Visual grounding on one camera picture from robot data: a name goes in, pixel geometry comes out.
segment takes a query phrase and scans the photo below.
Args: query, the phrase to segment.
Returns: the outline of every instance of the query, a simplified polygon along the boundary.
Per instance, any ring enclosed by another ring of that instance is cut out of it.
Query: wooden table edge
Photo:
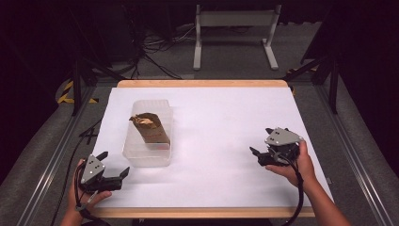
[[[296,207],[126,207],[95,208],[98,218],[290,218]],[[314,218],[311,207],[302,207],[301,218]]]
[[[117,88],[270,87],[287,88],[284,80],[122,80]]]
[[[117,88],[266,87],[288,88],[284,80],[122,80]],[[289,218],[295,207],[237,208],[96,208],[99,218]],[[299,217],[314,217],[303,207]]]

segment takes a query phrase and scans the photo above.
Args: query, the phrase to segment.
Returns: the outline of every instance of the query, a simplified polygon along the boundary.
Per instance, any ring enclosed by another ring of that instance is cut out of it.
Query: transparent plastic box
[[[158,115],[165,132],[168,135],[168,143],[145,143],[142,136],[129,119],[126,140],[123,146],[123,156],[131,162],[133,167],[166,167],[170,164],[172,144],[173,111],[168,100],[140,100],[133,104],[132,116],[142,113]]]

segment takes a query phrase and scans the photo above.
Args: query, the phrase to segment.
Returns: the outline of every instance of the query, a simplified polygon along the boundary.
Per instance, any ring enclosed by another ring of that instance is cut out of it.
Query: white metal stand
[[[255,10],[255,11],[201,11],[197,5],[196,16],[196,49],[194,53],[194,70],[200,69],[200,58],[202,40],[200,38],[200,28],[202,26],[270,26],[267,39],[262,39],[264,50],[269,60],[270,68],[279,68],[274,57],[271,43],[279,20],[281,5],[277,5],[274,10]]]

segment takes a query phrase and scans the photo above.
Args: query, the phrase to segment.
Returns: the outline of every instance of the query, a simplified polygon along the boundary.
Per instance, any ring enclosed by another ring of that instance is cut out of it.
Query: white table surface
[[[317,179],[332,198],[289,88],[114,88],[93,151],[109,152],[104,176],[130,166],[122,150],[133,103],[158,99],[173,109],[170,165],[131,168],[122,189],[98,207],[296,207],[297,188],[259,166],[248,148],[266,151],[266,127],[307,140]]]

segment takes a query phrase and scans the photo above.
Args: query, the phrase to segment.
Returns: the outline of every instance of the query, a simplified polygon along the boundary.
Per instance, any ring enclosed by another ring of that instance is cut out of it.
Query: brown paper bag
[[[170,140],[156,114],[143,113],[132,116],[129,121],[137,128],[146,143],[168,143]]]

